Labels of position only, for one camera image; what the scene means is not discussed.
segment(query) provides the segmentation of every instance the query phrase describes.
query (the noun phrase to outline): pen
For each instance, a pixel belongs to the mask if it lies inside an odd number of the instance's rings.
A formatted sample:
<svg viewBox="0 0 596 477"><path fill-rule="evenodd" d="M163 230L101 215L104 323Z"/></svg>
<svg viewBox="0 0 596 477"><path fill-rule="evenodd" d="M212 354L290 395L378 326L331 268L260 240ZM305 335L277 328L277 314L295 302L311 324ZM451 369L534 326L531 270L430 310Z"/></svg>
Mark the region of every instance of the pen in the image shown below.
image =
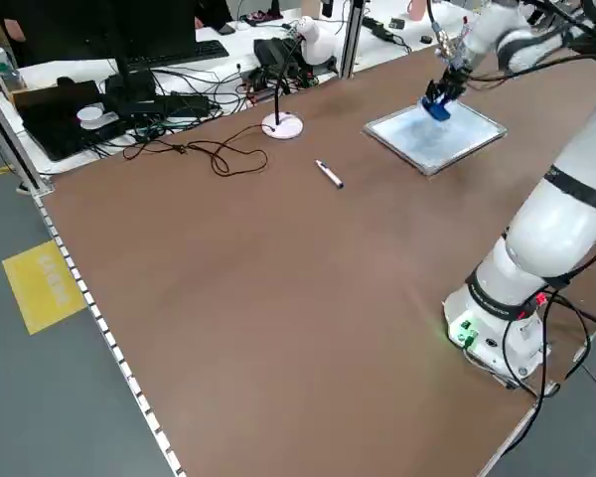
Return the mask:
<svg viewBox="0 0 596 477"><path fill-rule="evenodd" d="M333 183L336 185L336 187L337 187L338 189L342 189L343 187L345 187L345 185L344 185L344 184L343 184L343 182L340 180L340 178L339 178L337 175L335 175L335 174L334 174L334 173L331 171L331 169L329 169L329 168L327 167L327 164L325 164L323 161L318 161L318 160L317 160L317 161L316 161L316 165L317 165L317 166L320 168L320 170L321 170L322 172L324 172L324 173L327 175L327 177L328 177L328 178L331 180L331 182L333 182Z"/></svg>

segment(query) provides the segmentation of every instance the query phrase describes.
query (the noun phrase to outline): yellow sign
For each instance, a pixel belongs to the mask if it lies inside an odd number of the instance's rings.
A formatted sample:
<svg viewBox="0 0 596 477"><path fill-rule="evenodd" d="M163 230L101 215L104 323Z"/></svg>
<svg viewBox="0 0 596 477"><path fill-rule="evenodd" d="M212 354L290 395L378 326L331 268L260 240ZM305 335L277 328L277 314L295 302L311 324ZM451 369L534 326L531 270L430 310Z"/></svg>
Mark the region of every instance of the yellow sign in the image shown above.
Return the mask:
<svg viewBox="0 0 596 477"><path fill-rule="evenodd" d="M2 265L31 335L86 306L52 240L2 260Z"/></svg>

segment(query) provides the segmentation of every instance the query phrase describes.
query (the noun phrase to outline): black keyboard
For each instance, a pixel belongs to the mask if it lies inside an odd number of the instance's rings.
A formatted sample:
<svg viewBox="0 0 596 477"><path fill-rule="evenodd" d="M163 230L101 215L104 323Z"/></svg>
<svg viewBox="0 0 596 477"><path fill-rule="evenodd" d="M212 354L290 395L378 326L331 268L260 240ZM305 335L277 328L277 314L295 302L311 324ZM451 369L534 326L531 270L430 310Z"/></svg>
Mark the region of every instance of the black keyboard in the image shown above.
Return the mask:
<svg viewBox="0 0 596 477"><path fill-rule="evenodd" d="M207 40L206 42L196 42L192 48L185 52L150 58L131 58L128 60L128 67L131 70L160 68L182 63L213 60L214 58L224 58L228 56L229 53L219 40Z"/></svg>

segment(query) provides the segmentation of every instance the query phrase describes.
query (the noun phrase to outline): lamp base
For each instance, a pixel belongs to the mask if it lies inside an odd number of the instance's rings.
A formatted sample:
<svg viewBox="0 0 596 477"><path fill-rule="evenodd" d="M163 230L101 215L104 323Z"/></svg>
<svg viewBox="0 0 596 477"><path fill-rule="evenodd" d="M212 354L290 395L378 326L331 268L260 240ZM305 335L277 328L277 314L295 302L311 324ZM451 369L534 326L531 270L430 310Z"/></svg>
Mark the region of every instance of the lamp base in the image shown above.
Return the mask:
<svg viewBox="0 0 596 477"><path fill-rule="evenodd" d="M290 112L281 112L276 124L276 114L271 113L262 120L262 131L275 139L293 139L302 132L303 124L298 116Z"/></svg>

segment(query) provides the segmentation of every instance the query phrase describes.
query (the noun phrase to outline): brown table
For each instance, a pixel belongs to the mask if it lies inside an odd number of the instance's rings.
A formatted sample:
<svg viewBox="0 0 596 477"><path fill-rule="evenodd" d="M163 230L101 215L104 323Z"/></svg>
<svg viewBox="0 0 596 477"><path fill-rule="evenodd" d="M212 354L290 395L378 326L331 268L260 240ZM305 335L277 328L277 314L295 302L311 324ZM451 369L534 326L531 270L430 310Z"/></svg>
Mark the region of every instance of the brown table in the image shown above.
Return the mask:
<svg viewBox="0 0 596 477"><path fill-rule="evenodd" d="M429 180L361 131L441 71L426 51L283 98L302 136L235 142L267 151L261 174L117 156L44 199L189 475L473 476L528 410L448 342L441 301L593 109L596 64L468 94L510 133ZM270 108L170 140L224 140ZM568 296L596 313L596 266ZM579 326L556 316L568 366Z"/></svg>

